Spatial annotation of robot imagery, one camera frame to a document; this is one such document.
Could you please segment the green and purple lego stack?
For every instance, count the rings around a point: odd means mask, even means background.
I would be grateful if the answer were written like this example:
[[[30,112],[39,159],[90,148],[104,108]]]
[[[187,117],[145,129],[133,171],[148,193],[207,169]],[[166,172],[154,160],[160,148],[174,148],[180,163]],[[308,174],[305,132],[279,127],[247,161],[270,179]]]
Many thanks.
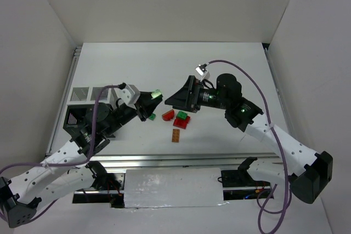
[[[153,98],[153,99],[156,99],[156,98],[158,98],[159,96],[161,96],[162,95],[162,93],[161,93],[161,91],[159,90],[159,89],[156,89],[155,91],[153,91],[152,93],[151,93],[151,97]]]

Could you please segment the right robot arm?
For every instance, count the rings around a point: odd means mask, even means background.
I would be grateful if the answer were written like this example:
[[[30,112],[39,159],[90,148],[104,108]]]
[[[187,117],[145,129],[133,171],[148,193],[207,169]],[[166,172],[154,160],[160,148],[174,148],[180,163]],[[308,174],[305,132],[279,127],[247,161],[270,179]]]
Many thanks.
[[[223,109],[233,128],[256,138],[286,162],[290,190],[304,203],[312,204],[332,179],[332,156],[308,148],[269,122],[261,108],[242,96],[242,85],[232,74],[219,75],[214,88],[190,75],[165,103],[193,113],[203,106]]]

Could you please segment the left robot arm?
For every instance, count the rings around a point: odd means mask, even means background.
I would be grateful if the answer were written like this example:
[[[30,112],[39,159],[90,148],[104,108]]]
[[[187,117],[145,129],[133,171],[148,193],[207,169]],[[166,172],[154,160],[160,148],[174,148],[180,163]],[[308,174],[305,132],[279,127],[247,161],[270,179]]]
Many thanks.
[[[116,99],[107,104],[68,106],[64,130],[70,135],[55,153],[39,164],[23,163],[29,169],[11,179],[1,177],[1,218],[11,229],[38,218],[38,211],[81,189],[116,190],[121,187],[104,166],[91,158],[104,149],[114,134],[135,117],[144,122],[162,102],[162,93],[140,92],[133,85],[109,85]]]

